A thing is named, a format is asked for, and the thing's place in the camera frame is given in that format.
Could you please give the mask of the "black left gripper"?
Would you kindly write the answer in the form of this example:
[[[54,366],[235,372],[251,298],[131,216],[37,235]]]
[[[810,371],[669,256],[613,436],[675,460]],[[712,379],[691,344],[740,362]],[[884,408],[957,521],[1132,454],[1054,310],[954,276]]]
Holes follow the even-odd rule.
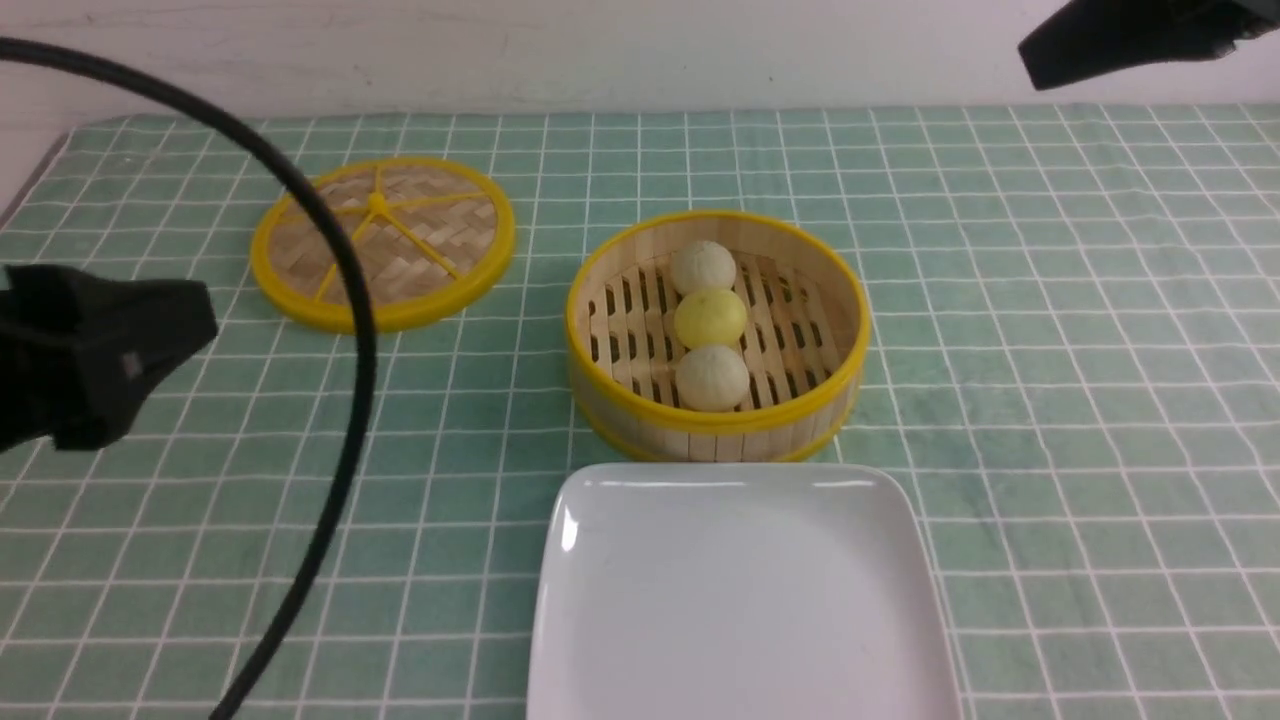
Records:
[[[4,266],[1,448],[47,438],[100,451],[218,336],[205,283],[115,281],[54,264]]]

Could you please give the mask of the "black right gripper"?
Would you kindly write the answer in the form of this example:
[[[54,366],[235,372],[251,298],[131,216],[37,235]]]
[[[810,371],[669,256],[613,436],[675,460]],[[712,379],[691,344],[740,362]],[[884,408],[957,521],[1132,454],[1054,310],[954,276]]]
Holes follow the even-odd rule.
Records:
[[[1018,53],[1037,91],[1137,67],[1216,61],[1277,29],[1276,1],[1068,1]]]

